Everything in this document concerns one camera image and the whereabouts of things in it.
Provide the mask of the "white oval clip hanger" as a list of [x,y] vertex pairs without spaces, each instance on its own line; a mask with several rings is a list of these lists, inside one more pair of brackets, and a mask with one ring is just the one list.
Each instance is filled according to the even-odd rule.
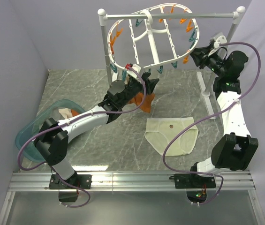
[[[173,19],[173,16],[171,15],[173,13],[174,8],[180,8],[183,10],[182,13],[182,18],[180,18],[180,23],[183,24],[184,22],[188,21],[188,25],[186,27],[186,32],[192,32],[189,42],[191,43],[191,46],[189,49],[186,51],[185,54],[183,55],[177,55],[176,50],[175,50],[175,45],[172,40],[172,35],[169,30],[169,26],[167,23],[167,18],[165,16],[169,16],[168,19]],[[161,23],[164,23],[165,28],[163,30],[157,30],[153,29],[151,27],[153,23],[153,14],[151,14],[151,11],[159,9],[161,12],[161,17],[159,18],[159,21]],[[109,82],[112,82],[118,78],[119,71],[122,71],[122,77],[125,78],[125,74],[127,73],[127,70],[125,67],[119,65],[115,58],[114,58],[114,43],[116,39],[121,35],[122,30],[118,29],[118,25],[124,21],[128,20],[129,21],[129,28],[130,28],[130,33],[131,33],[131,38],[132,38],[132,43],[133,43],[133,49],[134,49],[134,54],[135,54],[135,59],[136,63],[139,64],[139,56],[136,48],[136,43],[137,41],[141,40],[144,37],[148,37],[149,40],[149,45],[151,49],[151,54],[153,57],[153,64],[147,65],[144,68],[145,69],[150,69],[152,67],[159,67],[158,72],[162,74],[163,72],[163,66],[165,64],[171,64],[174,68],[177,67],[178,60],[183,59],[183,63],[188,62],[188,56],[190,53],[195,49],[199,38],[200,38],[200,31],[199,31],[199,26],[195,20],[195,18],[190,17],[187,18],[186,14],[192,14],[192,11],[187,8],[184,5],[178,4],[178,3],[163,3],[160,5],[153,6],[151,8],[146,8],[140,11],[137,11],[135,13],[132,13],[130,15],[115,15],[115,18],[119,18],[117,22],[115,22],[109,32],[107,34],[102,34],[103,37],[105,38],[104,40],[104,48],[105,48],[105,59],[106,59],[106,71],[108,75],[108,80]],[[145,18],[142,20],[139,20],[138,17],[136,17],[136,24],[135,26],[138,27],[141,22],[144,22],[146,30],[139,36],[135,36],[134,30],[133,30],[133,25],[132,25],[132,19],[134,16],[144,16]],[[160,61],[159,60],[159,55],[158,51],[156,48],[156,43],[154,39],[154,34],[167,34],[170,47],[173,53],[173,58],[166,60],[166,61]]]

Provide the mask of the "pale yellow underwear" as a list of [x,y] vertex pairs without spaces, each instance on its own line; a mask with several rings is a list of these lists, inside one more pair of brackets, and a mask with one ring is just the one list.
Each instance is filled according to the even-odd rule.
[[[194,123],[194,118],[148,118],[145,138],[149,144],[163,155],[167,145],[186,127]],[[167,150],[166,156],[174,157],[190,154],[198,136],[197,126],[188,129],[179,136]]]

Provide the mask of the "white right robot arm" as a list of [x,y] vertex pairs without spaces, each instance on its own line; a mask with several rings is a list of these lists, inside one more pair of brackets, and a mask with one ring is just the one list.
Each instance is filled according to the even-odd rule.
[[245,124],[239,99],[242,96],[239,76],[249,58],[241,51],[221,58],[211,46],[195,48],[190,55],[197,67],[208,67],[216,74],[213,92],[222,111],[223,137],[213,147],[210,158],[195,163],[190,173],[177,173],[170,179],[176,189],[215,188],[214,175],[245,170],[258,148],[258,140]]

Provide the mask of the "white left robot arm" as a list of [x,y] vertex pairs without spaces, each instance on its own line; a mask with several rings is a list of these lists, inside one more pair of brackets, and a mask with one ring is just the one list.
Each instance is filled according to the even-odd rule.
[[68,144],[82,133],[116,120],[123,107],[136,96],[143,95],[139,106],[145,105],[145,99],[153,99],[153,91],[159,79],[149,79],[150,75],[149,72],[143,73],[143,82],[132,76],[129,76],[128,82],[116,80],[107,90],[103,101],[91,110],[70,119],[55,121],[49,118],[44,122],[34,146],[48,165],[58,173],[60,183],[66,189],[81,186],[77,172],[66,159]]

